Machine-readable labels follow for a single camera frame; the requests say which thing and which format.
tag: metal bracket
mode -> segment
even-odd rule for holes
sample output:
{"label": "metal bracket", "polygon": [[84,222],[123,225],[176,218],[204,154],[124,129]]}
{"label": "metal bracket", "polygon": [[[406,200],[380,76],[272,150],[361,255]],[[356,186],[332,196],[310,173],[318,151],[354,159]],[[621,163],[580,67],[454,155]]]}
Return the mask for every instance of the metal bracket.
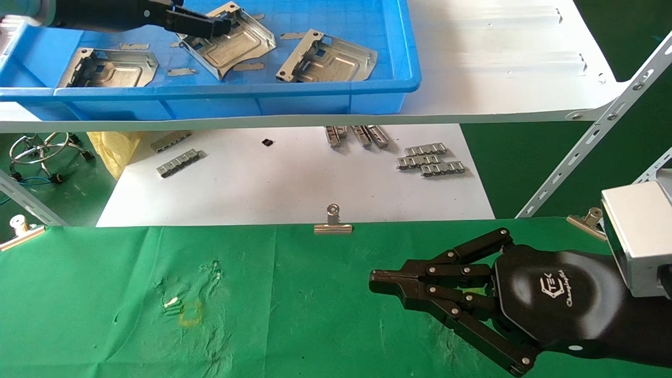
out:
{"label": "metal bracket", "polygon": [[28,225],[26,217],[21,214],[12,217],[9,220],[9,225],[14,229],[14,235],[16,236],[12,240],[0,244],[0,252],[4,252],[26,240],[31,240],[36,236],[42,235],[46,230],[43,225]]}
{"label": "metal bracket", "polygon": [[152,142],[149,147],[152,147],[155,153],[160,153],[182,142],[191,135],[192,132],[190,130],[173,131],[158,141]]}
{"label": "metal bracket", "polygon": [[443,143],[432,143],[430,145],[409,147],[404,149],[404,152],[406,156],[443,155],[448,152],[448,148]]}
{"label": "metal bracket", "polygon": [[149,51],[80,48],[56,87],[144,87],[158,66]]}
{"label": "metal bracket", "polygon": [[211,11],[207,16],[230,19],[231,31],[211,39],[185,34],[177,36],[183,42],[180,46],[219,80],[223,80],[228,70],[236,64],[259,58],[277,46],[273,33],[233,1]]}
{"label": "metal bracket", "polygon": [[189,151],[183,153],[182,155],[172,159],[171,161],[163,164],[161,167],[157,168],[157,172],[161,175],[162,178],[172,176],[177,171],[183,169],[187,165],[190,165],[196,161],[201,160],[205,157],[205,152],[196,151],[195,149],[190,149]]}
{"label": "metal bracket", "polygon": [[672,32],[658,45],[637,73],[628,82],[625,91],[607,108],[602,116],[593,123],[577,144],[569,151],[560,164],[548,176],[546,181],[518,212],[516,218],[528,218],[534,215],[553,192],[564,182],[583,159],[595,148],[604,136],[623,118],[639,97],[653,84],[672,63]]}
{"label": "metal bracket", "polygon": [[371,75],[377,61],[375,50],[310,29],[276,78],[288,83],[362,81]]}
{"label": "metal bracket", "polygon": [[327,206],[327,224],[312,227],[315,235],[350,235],[352,225],[342,225],[339,219],[340,208],[333,203]]}
{"label": "metal bracket", "polygon": [[599,207],[591,207],[591,209],[588,210],[588,214],[583,218],[574,215],[567,217],[567,221],[571,225],[578,227],[602,241],[607,241],[607,235],[597,228],[600,219],[602,219],[602,210]]}

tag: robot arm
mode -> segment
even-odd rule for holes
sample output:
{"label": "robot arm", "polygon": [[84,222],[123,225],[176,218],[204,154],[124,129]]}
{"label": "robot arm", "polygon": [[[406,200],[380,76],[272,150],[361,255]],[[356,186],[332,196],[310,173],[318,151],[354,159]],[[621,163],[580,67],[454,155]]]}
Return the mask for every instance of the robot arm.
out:
{"label": "robot arm", "polygon": [[157,25],[190,36],[228,34],[231,21],[182,7],[183,0],[13,0],[0,3],[0,15],[21,15],[51,28],[124,32]]}
{"label": "robot arm", "polygon": [[[497,252],[492,268],[473,264]],[[483,286],[487,295],[459,289]],[[516,377],[546,351],[672,367],[672,301],[634,297],[611,256],[539,251],[498,229],[432,260],[374,270],[369,288],[430,313]]]}

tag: silver metal block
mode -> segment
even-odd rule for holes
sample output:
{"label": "silver metal block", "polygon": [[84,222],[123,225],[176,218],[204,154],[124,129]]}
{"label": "silver metal block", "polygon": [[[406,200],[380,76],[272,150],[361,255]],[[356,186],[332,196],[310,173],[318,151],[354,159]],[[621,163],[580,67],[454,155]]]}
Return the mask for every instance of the silver metal block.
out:
{"label": "silver metal block", "polygon": [[665,295],[658,269],[672,264],[672,204],[658,182],[602,191],[604,231],[635,297]]}
{"label": "silver metal block", "polygon": [[158,141],[152,142],[149,146],[152,147],[155,153],[160,153],[182,142],[191,135],[192,132],[190,130],[173,131]]}
{"label": "silver metal block", "polygon": [[369,132],[364,126],[352,126],[352,131],[355,133],[355,137],[362,144],[362,147],[365,149],[371,147],[371,137],[369,137]]}
{"label": "silver metal block", "polygon": [[390,139],[377,124],[370,124],[366,127],[373,142],[379,149],[385,149],[390,144]]}
{"label": "silver metal block", "polygon": [[396,160],[397,169],[415,169],[421,165],[428,164],[438,164],[441,163],[441,159],[437,155],[425,155],[425,156],[406,156],[399,157]]}
{"label": "silver metal block", "polygon": [[443,155],[448,152],[448,149],[443,143],[432,143],[430,145],[409,147],[404,152],[406,156]]}
{"label": "silver metal block", "polygon": [[[331,39],[331,44],[325,42],[325,37]],[[276,78],[288,83],[362,81],[371,75],[377,60],[375,50],[310,29]]]}
{"label": "silver metal block", "polygon": [[325,133],[327,134],[327,142],[331,148],[336,148],[341,145],[341,138],[339,138],[336,126],[326,126]]}

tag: small black object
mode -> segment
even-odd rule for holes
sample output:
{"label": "small black object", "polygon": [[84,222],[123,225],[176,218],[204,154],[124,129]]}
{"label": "small black object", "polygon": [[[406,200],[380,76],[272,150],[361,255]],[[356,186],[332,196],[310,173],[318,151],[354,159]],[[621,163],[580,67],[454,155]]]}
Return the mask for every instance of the small black object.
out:
{"label": "small black object", "polygon": [[[492,268],[473,264],[498,252]],[[659,274],[664,281],[672,271]],[[486,295],[459,289],[483,286]],[[545,351],[672,367],[672,302],[633,297],[612,256],[515,245],[504,228],[431,260],[374,270],[369,289],[431,314],[515,377]]]}
{"label": "small black object", "polygon": [[49,177],[49,181],[51,181],[54,184],[62,184],[65,182],[65,179],[61,174],[54,174]]}
{"label": "small black object", "polygon": [[72,143],[72,144],[74,144],[74,145],[79,145],[82,141],[81,141],[81,139],[80,139],[77,135],[75,135],[75,134],[70,134],[70,136],[69,136],[69,138],[68,138],[68,142],[70,142],[70,143]]}
{"label": "small black object", "polygon": [[91,160],[95,159],[95,155],[92,154],[89,150],[86,150],[86,151],[80,153],[80,155],[82,155],[82,157],[86,161],[91,161]]}

